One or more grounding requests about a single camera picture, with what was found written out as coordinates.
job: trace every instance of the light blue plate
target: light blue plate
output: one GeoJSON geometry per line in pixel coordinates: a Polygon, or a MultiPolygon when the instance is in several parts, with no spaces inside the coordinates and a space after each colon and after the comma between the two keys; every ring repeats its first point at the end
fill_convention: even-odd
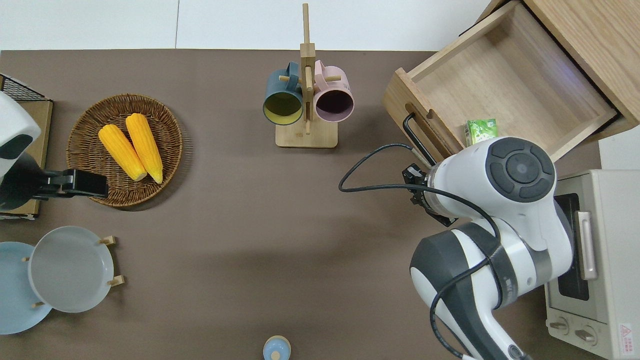
{"type": "Polygon", "coordinates": [[[33,246],[29,244],[0,243],[0,335],[25,331],[51,311],[47,304],[31,307],[40,299],[29,284],[29,263],[22,258],[30,257],[32,252],[33,246]]]}

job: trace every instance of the brown tabletop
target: brown tabletop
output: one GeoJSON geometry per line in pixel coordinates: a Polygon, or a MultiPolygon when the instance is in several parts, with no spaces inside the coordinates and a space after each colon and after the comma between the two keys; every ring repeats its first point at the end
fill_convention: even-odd
{"type": "MultiPolygon", "coordinates": [[[[53,310],[28,331],[0,336],[0,359],[262,359],[275,334],[291,341],[292,359],[452,358],[408,271],[419,240],[444,228],[406,190],[337,189],[363,155],[406,141],[381,98],[393,71],[428,54],[319,51],[349,76],[356,109],[336,149],[282,149],[262,114],[265,82],[298,55],[2,52],[1,72],[55,101],[47,168],[65,168],[85,109],[125,92],[174,112],[185,154],[167,189],[135,211],[60,199],[43,203],[35,221],[0,223],[0,241],[32,245],[63,225],[115,235],[116,273],[127,279],[87,312],[53,310]]],[[[402,182],[414,161],[402,149],[383,152],[351,184],[402,182]]],[[[495,316],[535,359],[598,358],[548,335],[541,288],[495,316]]]]}

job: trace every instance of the oven handle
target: oven handle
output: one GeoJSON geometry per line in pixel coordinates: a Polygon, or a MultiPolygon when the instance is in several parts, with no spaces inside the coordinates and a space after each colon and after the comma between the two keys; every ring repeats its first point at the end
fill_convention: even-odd
{"type": "Polygon", "coordinates": [[[596,260],[591,235],[591,213],[588,211],[575,212],[575,227],[578,236],[578,257],[580,259],[580,275],[583,280],[598,278],[596,260]]]}

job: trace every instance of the dark teal mug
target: dark teal mug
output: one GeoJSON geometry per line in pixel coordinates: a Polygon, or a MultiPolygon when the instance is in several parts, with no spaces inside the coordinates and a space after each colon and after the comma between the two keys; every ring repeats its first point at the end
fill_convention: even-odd
{"type": "Polygon", "coordinates": [[[302,89],[298,83],[300,66],[291,61],[286,69],[276,70],[267,80],[262,112],[276,125],[291,125],[302,117],[302,89]],[[280,80],[287,76],[287,81],[280,80]]]}

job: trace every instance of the green juice box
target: green juice box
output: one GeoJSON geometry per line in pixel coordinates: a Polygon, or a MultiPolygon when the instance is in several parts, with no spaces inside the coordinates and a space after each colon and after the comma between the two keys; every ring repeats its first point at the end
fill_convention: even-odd
{"type": "Polygon", "coordinates": [[[465,127],[465,135],[467,136],[467,146],[471,146],[483,140],[497,137],[498,126],[495,119],[469,120],[465,127]]]}

